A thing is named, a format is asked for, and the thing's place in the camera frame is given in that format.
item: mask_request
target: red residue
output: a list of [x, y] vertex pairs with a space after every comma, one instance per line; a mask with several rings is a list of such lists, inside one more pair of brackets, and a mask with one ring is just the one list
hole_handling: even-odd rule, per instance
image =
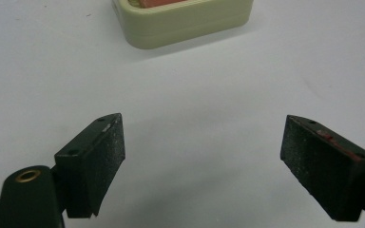
[[186, 0], [139, 0], [142, 8], [153, 8]]
[[321, 136], [322, 138], [324, 138], [325, 140], [327, 140], [328, 142], [331, 143], [331, 145], [335, 146], [336, 148], [340, 149], [342, 152], [344, 152], [345, 154], [347, 154], [352, 160], [354, 160], [355, 162], [360, 162], [361, 158], [356, 155], [354, 152], [347, 150], [345, 148], [343, 148], [335, 139], [332, 135], [330, 135], [328, 132], [323, 131], [323, 130], [318, 130], [317, 134], [319, 136]]

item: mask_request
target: brass insert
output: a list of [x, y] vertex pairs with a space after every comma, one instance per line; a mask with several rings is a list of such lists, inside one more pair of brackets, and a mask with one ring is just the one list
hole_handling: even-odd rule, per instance
[[37, 169], [27, 170], [16, 177], [16, 182], [29, 182], [40, 176], [41, 171]]

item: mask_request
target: beige container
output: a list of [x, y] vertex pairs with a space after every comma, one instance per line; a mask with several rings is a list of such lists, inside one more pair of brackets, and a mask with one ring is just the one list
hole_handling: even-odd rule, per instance
[[151, 49], [244, 25], [253, 0], [187, 0], [141, 9], [112, 0], [127, 42]]

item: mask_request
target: red object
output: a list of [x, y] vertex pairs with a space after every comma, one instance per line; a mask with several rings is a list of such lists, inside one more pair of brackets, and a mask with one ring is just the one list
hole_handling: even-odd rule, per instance
[[186, 0], [139, 0], [142, 8], [153, 8]]

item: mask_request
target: white surface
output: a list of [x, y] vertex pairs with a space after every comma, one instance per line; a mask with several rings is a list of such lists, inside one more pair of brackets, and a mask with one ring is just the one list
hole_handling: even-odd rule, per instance
[[67, 227], [365, 227], [279, 160], [287, 114], [365, 148], [365, 1], [255, 1], [242, 28], [139, 50], [109, 0], [0, 0], [0, 189], [114, 112], [126, 160]]

